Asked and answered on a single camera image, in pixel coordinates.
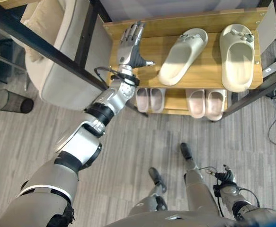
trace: wall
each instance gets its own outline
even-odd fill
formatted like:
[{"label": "wall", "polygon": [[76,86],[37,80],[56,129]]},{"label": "wall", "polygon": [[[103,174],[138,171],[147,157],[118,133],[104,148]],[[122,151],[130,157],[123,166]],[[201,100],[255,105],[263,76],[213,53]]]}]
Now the wall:
[{"label": "wall", "polygon": [[113,21],[256,7],[259,0],[101,0]]},{"label": "wall", "polygon": [[267,14],[257,27],[261,53],[276,39],[276,12],[273,2],[268,6]]}]

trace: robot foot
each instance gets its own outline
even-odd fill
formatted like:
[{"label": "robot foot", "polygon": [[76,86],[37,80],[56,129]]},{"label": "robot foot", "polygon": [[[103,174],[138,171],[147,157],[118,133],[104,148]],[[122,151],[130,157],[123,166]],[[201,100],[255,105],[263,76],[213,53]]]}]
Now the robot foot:
[{"label": "robot foot", "polygon": [[159,174],[156,168],[150,167],[148,170],[149,176],[151,176],[152,181],[155,185],[161,184],[162,185],[162,192],[165,193],[167,190],[166,184],[163,181],[162,176]]},{"label": "robot foot", "polygon": [[181,153],[185,158],[185,160],[191,159],[193,157],[190,146],[187,143],[181,143],[180,148],[181,148]]}]

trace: black metal frame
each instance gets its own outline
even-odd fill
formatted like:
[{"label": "black metal frame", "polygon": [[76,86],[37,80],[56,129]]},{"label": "black metal frame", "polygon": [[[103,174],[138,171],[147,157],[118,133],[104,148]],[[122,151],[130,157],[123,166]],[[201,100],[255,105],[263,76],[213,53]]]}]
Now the black metal frame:
[{"label": "black metal frame", "polygon": [[[270,2],[271,0],[261,0],[258,6],[266,7],[269,5]],[[274,6],[276,11],[276,0],[274,0]],[[85,23],[81,33],[81,39],[79,41],[79,45],[77,48],[75,61],[72,61],[66,55],[55,49],[47,41],[39,37],[33,31],[31,31],[26,26],[17,21],[15,18],[13,18],[12,15],[10,15],[9,12],[6,11],[2,6],[0,6],[0,28],[6,31],[7,33],[11,34],[18,40],[22,41],[26,45],[40,52],[43,56],[51,59],[52,61],[64,67],[73,74],[77,75],[81,79],[87,81],[91,85],[97,87],[100,90],[105,90],[107,88],[107,85],[103,84],[100,80],[95,78],[93,75],[91,75],[84,69],[89,52],[92,33],[98,15],[101,16],[104,22],[111,21],[111,18],[109,17],[100,0],[90,0],[90,5],[88,12],[86,14]],[[266,94],[270,93],[274,89],[276,89],[276,72],[268,79],[264,80],[264,82],[256,89],[251,90],[241,100],[238,100],[237,96],[234,95],[233,99],[236,102],[224,112],[223,118],[251,104],[252,102],[256,101],[262,96],[265,96]],[[138,112],[137,108],[133,104],[128,103],[127,106]]]},{"label": "black metal frame", "polygon": [[[31,31],[25,25],[14,18],[6,9],[0,5],[0,29],[20,40],[24,44],[30,46],[34,50],[41,53],[46,58],[64,67],[79,78],[97,87],[100,90],[106,90],[107,84],[95,78],[91,73],[85,70],[85,64],[89,53],[89,47],[92,39],[92,34],[95,28],[98,15],[101,16],[104,22],[111,22],[111,18],[106,12],[100,0],[90,0],[90,5],[85,17],[81,39],[79,40],[75,60],[71,60],[65,54],[54,48],[46,40]],[[127,106],[136,112],[138,109],[132,105]]]}]

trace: gray carpet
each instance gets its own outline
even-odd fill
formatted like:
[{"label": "gray carpet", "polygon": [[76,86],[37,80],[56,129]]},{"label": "gray carpet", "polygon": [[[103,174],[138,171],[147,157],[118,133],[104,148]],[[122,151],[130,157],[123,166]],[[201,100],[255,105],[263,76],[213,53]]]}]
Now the gray carpet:
[{"label": "gray carpet", "polygon": [[[8,85],[0,84],[0,89],[35,100],[29,114],[0,112],[0,216],[22,183],[53,156],[59,133],[80,114],[42,102],[32,84],[23,90],[24,82],[24,76],[16,74]],[[100,156],[80,172],[72,226],[100,227],[126,217],[152,188],[147,173],[151,166],[167,182],[169,209],[187,210],[181,142],[190,143],[200,167],[222,170],[228,164],[240,186],[253,190],[262,206],[276,209],[276,146],[267,138],[275,115],[274,104],[265,97],[216,123],[164,114],[144,118],[123,110],[101,139]],[[276,125],[271,137],[276,141]],[[205,172],[204,178],[212,188],[215,179]],[[244,195],[255,202],[248,192]]]}]

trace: slipper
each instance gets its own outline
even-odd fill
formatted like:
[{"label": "slipper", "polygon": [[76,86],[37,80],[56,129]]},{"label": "slipper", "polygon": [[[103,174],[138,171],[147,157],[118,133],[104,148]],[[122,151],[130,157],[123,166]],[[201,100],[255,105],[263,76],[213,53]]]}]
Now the slipper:
[{"label": "slipper", "polygon": [[165,106],[165,88],[151,88],[151,108],[154,113],[161,113]]},{"label": "slipper", "polygon": [[220,36],[222,83],[232,92],[247,90],[253,78],[254,36],[244,25],[227,26]]},{"label": "slipper", "polygon": [[146,113],[149,108],[149,94],[148,89],[141,87],[136,89],[137,108],[140,112]]},{"label": "slipper", "polygon": [[190,115],[201,118],[205,115],[205,91],[204,89],[186,89],[187,106]]},{"label": "slipper", "polygon": [[205,91],[206,117],[211,121],[222,118],[226,97],[225,89],[212,89]]},{"label": "slipper", "polygon": [[207,41],[206,31],[200,28],[192,28],[182,34],[161,67],[159,81],[167,86],[178,83],[205,48]]}]

